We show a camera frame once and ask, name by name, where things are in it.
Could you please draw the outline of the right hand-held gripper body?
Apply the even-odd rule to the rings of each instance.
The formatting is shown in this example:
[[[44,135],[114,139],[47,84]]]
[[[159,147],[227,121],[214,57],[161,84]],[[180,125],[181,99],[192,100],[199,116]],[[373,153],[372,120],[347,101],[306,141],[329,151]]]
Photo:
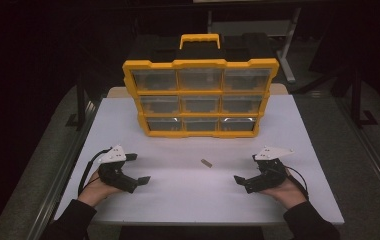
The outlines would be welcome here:
[[[287,177],[286,169],[280,158],[293,154],[292,149],[264,146],[257,153],[258,176],[246,179],[248,193],[260,192],[280,185]]]

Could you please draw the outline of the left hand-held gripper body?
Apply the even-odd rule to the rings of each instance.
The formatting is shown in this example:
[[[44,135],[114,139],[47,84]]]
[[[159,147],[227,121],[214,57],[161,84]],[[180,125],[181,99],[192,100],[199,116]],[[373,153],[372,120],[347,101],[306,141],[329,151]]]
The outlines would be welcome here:
[[[122,167],[127,162],[125,154],[128,153],[120,144],[112,147],[98,160],[98,174],[100,180],[105,184],[133,193],[138,186],[138,181],[125,175],[122,171]]]

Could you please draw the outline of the black metal stand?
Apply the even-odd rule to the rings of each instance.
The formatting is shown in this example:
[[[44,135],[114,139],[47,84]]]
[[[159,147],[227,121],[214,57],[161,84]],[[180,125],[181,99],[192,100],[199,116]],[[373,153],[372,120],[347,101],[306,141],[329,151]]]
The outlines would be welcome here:
[[[83,83],[82,75],[79,75],[76,79],[76,97],[77,97],[77,112],[71,114],[66,123],[67,127],[75,127],[77,131],[80,131],[86,121],[86,93]]]
[[[378,124],[370,111],[361,109],[361,90],[361,75],[355,67],[350,66],[343,66],[337,72],[336,81],[331,88],[334,97],[343,98],[350,93],[350,118],[359,129]]]

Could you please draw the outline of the grey metal table frame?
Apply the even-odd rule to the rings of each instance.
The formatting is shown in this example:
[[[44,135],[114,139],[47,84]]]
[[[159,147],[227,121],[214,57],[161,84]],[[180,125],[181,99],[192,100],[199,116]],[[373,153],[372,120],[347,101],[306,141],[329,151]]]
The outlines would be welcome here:
[[[296,78],[287,60],[293,36],[298,24],[301,9],[296,8],[289,20],[262,20],[262,21],[214,21],[213,12],[207,15],[207,32],[220,33],[226,36],[238,36],[249,32],[263,32],[268,37],[281,37],[283,46],[277,51],[277,58],[286,80],[290,84],[296,82]]]

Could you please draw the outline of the yellow black organizer cabinet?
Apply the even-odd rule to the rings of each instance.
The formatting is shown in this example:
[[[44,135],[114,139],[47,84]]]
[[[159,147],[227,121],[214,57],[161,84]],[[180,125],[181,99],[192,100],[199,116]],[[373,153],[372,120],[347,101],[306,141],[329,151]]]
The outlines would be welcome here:
[[[151,132],[145,124],[145,117],[137,102],[138,93],[132,79],[133,70],[177,70],[177,69],[268,69],[267,101],[270,86],[279,70],[279,61],[269,46],[268,38],[262,33],[222,37],[218,34],[184,34],[180,37],[158,37],[142,35],[123,64],[124,83],[137,109],[137,119],[143,132],[150,137],[255,137],[259,133],[260,120],[253,134],[243,132],[186,133],[181,131]]]

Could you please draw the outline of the set of clear drawers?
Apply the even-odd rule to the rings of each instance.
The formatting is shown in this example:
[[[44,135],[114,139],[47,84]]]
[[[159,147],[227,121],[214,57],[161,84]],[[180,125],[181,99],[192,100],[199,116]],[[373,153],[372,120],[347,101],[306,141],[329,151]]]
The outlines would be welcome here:
[[[131,72],[147,129],[186,133],[256,132],[267,101],[268,69],[177,69]],[[177,96],[176,113],[145,113],[141,96]]]

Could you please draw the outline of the silver metal rail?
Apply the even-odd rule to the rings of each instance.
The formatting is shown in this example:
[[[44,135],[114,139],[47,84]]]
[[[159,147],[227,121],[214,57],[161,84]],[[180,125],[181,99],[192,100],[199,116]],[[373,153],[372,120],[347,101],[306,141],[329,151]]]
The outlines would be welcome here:
[[[373,171],[380,181],[380,155],[364,132],[365,126],[375,126],[377,124],[377,121],[373,118],[372,114],[369,111],[364,112],[364,115],[366,116],[365,119],[354,120],[351,115],[351,108],[345,103],[343,99],[337,98],[335,102],[340,112],[345,117],[346,122],[349,124],[350,128],[355,133],[358,141],[366,152],[368,159],[371,162]]]
[[[53,220],[96,112],[97,106],[92,102],[83,106],[78,104],[77,114],[68,118],[72,123],[67,123],[65,127],[72,131],[72,136],[62,143],[66,151],[60,157],[56,157],[59,163],[55,164],[54,178],[50,181],[26,240],[38,240],[45,227]]]

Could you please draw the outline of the person's right hand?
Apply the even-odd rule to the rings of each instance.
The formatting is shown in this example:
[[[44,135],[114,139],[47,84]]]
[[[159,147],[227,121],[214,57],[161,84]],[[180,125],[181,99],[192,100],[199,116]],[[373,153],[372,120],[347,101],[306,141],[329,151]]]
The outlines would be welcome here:
[[[289,210],[301,203],[307,202],[303,186],[286,171],[287,177],[278,186],[262,191],[262,194],[268,195],[278,201],[285,209]]]

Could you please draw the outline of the person's left hand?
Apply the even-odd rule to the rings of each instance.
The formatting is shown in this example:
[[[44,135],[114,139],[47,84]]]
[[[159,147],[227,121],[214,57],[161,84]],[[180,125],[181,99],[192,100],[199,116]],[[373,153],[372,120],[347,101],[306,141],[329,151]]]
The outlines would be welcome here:
[[[98,171],[95,171],[90,177],[90,180],[87,183],[86,187],[79,194],[77,200],[91,207],[95,207],[110,195],[120,192],[120,189],[102,182],[100,180]]]

